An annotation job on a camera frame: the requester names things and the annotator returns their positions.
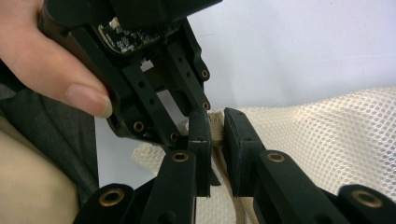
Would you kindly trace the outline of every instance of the metal screw insert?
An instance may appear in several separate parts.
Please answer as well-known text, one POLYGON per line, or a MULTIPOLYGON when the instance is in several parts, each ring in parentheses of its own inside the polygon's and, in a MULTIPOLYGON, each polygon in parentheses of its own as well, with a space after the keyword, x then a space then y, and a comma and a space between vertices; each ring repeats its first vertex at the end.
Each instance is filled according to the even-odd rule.
POLYGON ((137 133, 141 133, 145 129, 145 125, 142 121, 137 121, 134 123, 134 131, 137 133))
POLYGON ((382 201, 374 194, 367 192, 366 190, 353 190, 352 197, 359 203, 362 203, 368 207, 378 208, 382 206, 382 201))
POLYGON ((110 207, 118 204, 124 198, 122 189, 109 189, 99 198, 99 203, 104 207, 110 207))
POLYGON ((209 73, 206 70, 202 71, 202 77, 207 77, 209 75, 209 73))
POLYGON ((176 153, 172 156, 172 160, 174 161, 187 161, 189 159, 189 155, 183 152, 176 153))
POLYGON ((207 103, 207 102, 204 102, 203 104, 202 104, 202 107, 203 108, 205 108, 205 109, 210 109, 210 105, 209 105, 209 103, 207 103))
POLYGON ((279 153, 276 152, 271 152, 267 155, 267 159, 270 161, 274 161, 274 162, 282 162, 285 160, 285 158, 280 155, 279 153))

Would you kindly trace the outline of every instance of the white mesh fabric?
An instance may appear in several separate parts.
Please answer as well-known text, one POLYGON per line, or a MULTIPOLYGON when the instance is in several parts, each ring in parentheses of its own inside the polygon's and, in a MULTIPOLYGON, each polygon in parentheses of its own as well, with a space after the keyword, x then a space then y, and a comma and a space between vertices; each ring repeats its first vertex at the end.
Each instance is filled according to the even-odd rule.
POLYGON ((396 88, 241 111, 267 149, 288 153, 318 186, 362 184, 396 202, 396 88))
POLYGON ((143 143, 134 150, 132 154, 132 160, 137 161, 144 167, 147 167, 155 175, 158 174, 163 162, 165 152, 162 148, 154 146, 152 144, 143 143))

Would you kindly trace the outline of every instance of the circuit board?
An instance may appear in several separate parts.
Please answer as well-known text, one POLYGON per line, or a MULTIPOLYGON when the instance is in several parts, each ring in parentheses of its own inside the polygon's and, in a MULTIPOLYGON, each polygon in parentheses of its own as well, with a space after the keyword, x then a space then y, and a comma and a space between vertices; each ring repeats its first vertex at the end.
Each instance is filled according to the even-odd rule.
POLYGON ((131 32, 122 29, 117 18, 106 25, 99 25, 98 30, 106 44, 119 54, 130 54, 161 39, 158 34, 149 35, 143 31, 131 32))

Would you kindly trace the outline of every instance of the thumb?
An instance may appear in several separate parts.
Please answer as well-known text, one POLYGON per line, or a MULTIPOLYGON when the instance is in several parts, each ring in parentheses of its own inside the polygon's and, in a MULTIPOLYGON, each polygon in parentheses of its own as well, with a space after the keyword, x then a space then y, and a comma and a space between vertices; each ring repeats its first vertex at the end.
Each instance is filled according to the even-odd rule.
POLYGON ((105 86, 71 53, 36 27, 8 34, 0 36, 0 58, 24 85, 96 117, 111 115, 105 86))

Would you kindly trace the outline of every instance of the fingernail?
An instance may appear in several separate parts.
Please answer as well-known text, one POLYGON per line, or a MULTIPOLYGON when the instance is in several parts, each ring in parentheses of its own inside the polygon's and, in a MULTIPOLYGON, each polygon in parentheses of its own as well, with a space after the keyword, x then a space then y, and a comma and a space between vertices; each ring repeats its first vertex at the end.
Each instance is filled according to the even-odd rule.
POLYGON ((91 87, 72 84, 66 92, 68 103, 99 118, 108 118, 113 113, 110 99, 91 87))

